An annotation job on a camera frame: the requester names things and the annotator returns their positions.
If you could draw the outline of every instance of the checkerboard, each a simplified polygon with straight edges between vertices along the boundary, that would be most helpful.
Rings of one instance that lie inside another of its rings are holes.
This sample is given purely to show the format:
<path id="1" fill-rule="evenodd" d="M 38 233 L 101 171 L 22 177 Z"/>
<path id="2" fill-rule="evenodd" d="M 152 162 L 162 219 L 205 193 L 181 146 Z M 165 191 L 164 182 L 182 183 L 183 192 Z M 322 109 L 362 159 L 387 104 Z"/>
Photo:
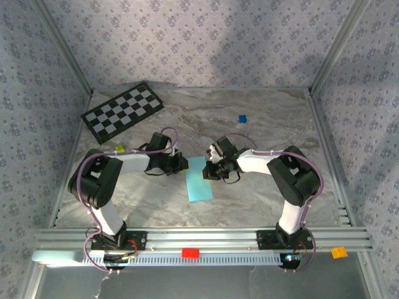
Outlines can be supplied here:
<path id="1" fill-rule="evenodd" d="M 82 114 L 82 119 L 102 144 L 162 108 L 161 99 L 143 82 Z"/>

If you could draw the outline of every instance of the marble table surface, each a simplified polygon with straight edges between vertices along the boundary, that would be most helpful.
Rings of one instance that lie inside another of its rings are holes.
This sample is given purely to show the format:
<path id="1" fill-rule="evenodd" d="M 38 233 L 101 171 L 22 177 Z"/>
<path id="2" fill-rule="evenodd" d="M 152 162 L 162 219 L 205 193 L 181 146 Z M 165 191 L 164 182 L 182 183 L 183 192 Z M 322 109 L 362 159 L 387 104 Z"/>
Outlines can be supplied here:
<path id="1" fill-rule="evenodd" d="M 155 93 L 164 101 L 164 109 L 101 146 L 84 126 L 70 175 L 89 149 L 113 151 L 122 144 L 132 150 L 166 126 L 178 130 L 178 149 L 185 157 L 204 156 L 218 137 L 240 132 L 256 140 L 259 150 L 283 150 L 296 145 L 316 162 L 323 172 L 325 188 L 312 204 L 307 223 L 338 225 L 332 180 L 303 93 L 203 88 L 155 89 Z M 114 95 L 95 92 L 90 108 Z M 241 114 L 247 116 L 246 124 L 238 123 Z M 165 133 L 173 138 L 172 131 Z M 239 136 L 230 140 L 239 149 L 251 146 Z M 112 201 L 128 227 L 265 226 L 275 225 L 281 216 L 284 199 L 270 176 L 245 173 L 236 184 L 212 181 L 211 185 L 214 199 L 190 203 L 184 174 L 156 177 L 130 173 L 119 177 Z M 81 203 L 65 192 L 57 228 L 89 227 L 93 223 Z"/>

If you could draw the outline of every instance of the floral wallpaper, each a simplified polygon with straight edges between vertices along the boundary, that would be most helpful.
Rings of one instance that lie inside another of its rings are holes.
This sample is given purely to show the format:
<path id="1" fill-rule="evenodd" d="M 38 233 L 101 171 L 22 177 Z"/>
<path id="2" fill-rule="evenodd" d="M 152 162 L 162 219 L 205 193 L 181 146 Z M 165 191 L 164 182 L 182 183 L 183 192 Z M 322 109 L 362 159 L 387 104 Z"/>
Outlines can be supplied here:
<path id="1" fill-rule="evenodd" d="M 17 298 L 87 96 L 28 0 L 0 2 L 0 298 Z"/>
<path id="2" fill-rule="evenodd" d="M 353 1 L 44 2 L 99 88 L 310 86 Z"/>
<path id="3" fill-rule="evenodd" d="M 398 1 L 372 1 L 317 98 L 392 298 L 399 298 L 398 29 Z"/>

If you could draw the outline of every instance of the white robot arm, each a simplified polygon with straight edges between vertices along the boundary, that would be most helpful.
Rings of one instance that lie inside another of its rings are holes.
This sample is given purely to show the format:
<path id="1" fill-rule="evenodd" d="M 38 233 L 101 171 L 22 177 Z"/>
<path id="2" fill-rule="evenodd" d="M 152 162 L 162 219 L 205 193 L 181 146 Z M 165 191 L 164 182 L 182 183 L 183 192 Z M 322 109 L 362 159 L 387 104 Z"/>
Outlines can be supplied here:
<path id="1" fill-rule="evenodd" d="M 238 151 L 227 137 L 213 143 L 207 153 L 209 161 L 203 170 L 204 179 L 226 179 L 231 171 L 271 175 L 285 199 L 282 215 L 276 225 L 277 238 L 288 244 L 299 233 L 306 202 L 320 187 L 320 178 L 310 165 L 292 156 L 279 155 L 278 152 L 270 155 L 270 152 L 249 148 Z M 305 157 L 295 146 L 288 147 L 284 153 Z"/>
<path id="2" fill-rule="evenodd" d="M 85 165 L 80 180 L 81 198 L 86 205 L 91 207 L 94 217 L 101 225 L 101 238 L 117 248 L 123 247 L 127 240 L 126 223 L 118 215 L 112 203 L 112 194 L 119 175 L 133 171 L 157 175 L 148 173 L 154 168 L 170 175 L 188 169 L 187 159 L 175 147 L 171 147 L 170 137 L 162 133 L 154 133 L 151 141 L 142 145 L 138 150 L 142 152 L 144 148 L 148 154 L 127 153 L 118 155 L 116 158 L 101 155 L 101 151 L 91 149 L 83 159 L 85 161 L 95 154 L 100 154 L 99 157 Z M 77 168 L 68 184 L 69 191 L 78 200 L 77 176 L 82 164 Z"/>

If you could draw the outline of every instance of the purple cable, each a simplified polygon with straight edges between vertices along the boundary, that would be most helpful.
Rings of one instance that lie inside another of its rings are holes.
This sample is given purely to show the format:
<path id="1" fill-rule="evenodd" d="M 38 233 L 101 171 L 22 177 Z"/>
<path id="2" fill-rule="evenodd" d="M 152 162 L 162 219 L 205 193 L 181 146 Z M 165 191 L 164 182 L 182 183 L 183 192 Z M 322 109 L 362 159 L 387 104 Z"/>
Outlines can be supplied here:
<path id="1" fill-rule="evenodd" d="M 94 260 L 90 257 L 89 253 L 87 252 L 87 243 L 89 242 L 89 240 L 94 237 L 95 235 L 99 235 L 102 233 L 102 226 L 100 221 L 98 220 L 98 218 L 95 216 L 95 214 L 93 213 L 93 209 L 90 205 L 88 205 L 86 202 L 83 201 L 82 199 L 82 186 L 81 186 L 81 179 L 82 179 L 82 174 L 83 174 L 83 169 L 85 169 L 87 163 L 89 163 L 91 160 L 93 159 L 97 159 L 99 157 L 102 156 L 125 156 L 127 154 L 159 154 L 159 153 L 163 153 L 164 151 L 168 151 L 170 149 L 173 149 L 173 147 L 177 144 L 177 141 L 179 140 L 179 134 L 177 133 L 177 131 L 170 127 L 167 126 L 166 128 L 161 130 L 161 133 L 163 133 L 165 130 L 173 130 L 175 132 L 176 135 L 176 140 L 167 148 L 165 149 L 160 149 L 158 151 L 127 151 L 126 153 L 116 153 L 116 152 L 109 152 L 109 153 L 98 153 L 98 154 L 93 154 L 92 156 L 87 157 L 83 162 L 82 165 L 79 168 L 79 171 L 77 173 L 77 182 L 76 182 L 76 191 L 77 191 L 77 197 L 78 200 L 89 210 L 90 214 L 92 215 L 94 221 L 97 223 L 97 225 L 99 226 L 98 231 L 94 232 L 93 234 L 89 235 L 85 242 L 84 242 L 84 246 L 83 246 L 83 250 L 85 252 L 86 257 L 88 258 L 88 260 L 93 264 L 93 266 L 101 271 L 104 272 L 108 272 L 107 269 L 102 268 L 101 266 L 97 265 Z"/>
<path id="2" fill-rule="evenodd" d="M 300 218 L 300 227 L 301 227 L 302 229 L 306 230 L 306 231 L 309 233 L 310 238 L 312 239 L 312 245 L 313 245 L 313 254 L 312 254 L 310 260 L 309 260 L 309 261 L 306 263 L 306 265 L 304 265 L 302 268 L 300 268 L 300 269 L 298 269 L 298 270 L 293 270 L 292 272 L 303 271 L 303 270 L 305 270 L 306 268 L 308 268 L 308 267 L 312 264 L 312 262 L 314 261 L 314 258 L 315 258 L 315 256 L 316 256 L 316 241 L 315 241 L 315 239 L 314 239 L 313 233 L 312 233 L 308 228 L 305 227 L 305 218 L 306 218 L 306 214 L 307 214 L 307 211 L 309 210 L 309 206 L 310 206 L 311 202 L 312 202 L 314 199 L 316 199 L 316 198 L 321 194 L 321 192 L 323 191 L 323 188 L 324 188 L 324 178 L 323 178 L 323 174 L 322 174 L 322 172 L 320 171 L 320 169 L 316 166 L 315 163 L 313 163 L 313 162 L 312 162 L 311 160 L 309 160 L 308 158 L 303 157 L 303 156 L 301 156 L 301 155 L 299 155 L 299 154 L 290 153 L 290 152 L 288 152 L 288 151 L 266 151 L 266 152 L 255 152 L 255 151 L 253 151 L 252 153 L 253 153 L 254 155 L 256 155 L 256 156 L 279 156 L 279 155 L 281 155 L 281 154 L 286 154 L 286 155 L 288 155 L 288 156 L 292 156 L 292 157 L 298 158 L 298 159 L 302 160 L 303 162 L 306 162 L 307 164 L 309 164 L 309 165 L 316 171 L 317 175 L 319 176 L 319 179 L 320 179 L 320 187 L 319 187 L 319 189 L 317 190 L 316 194 L 314 194 L 314 195 L 306 202 L 304 211 L 303 211 L 302 216 L 301 216 L 301 218 Z"/>

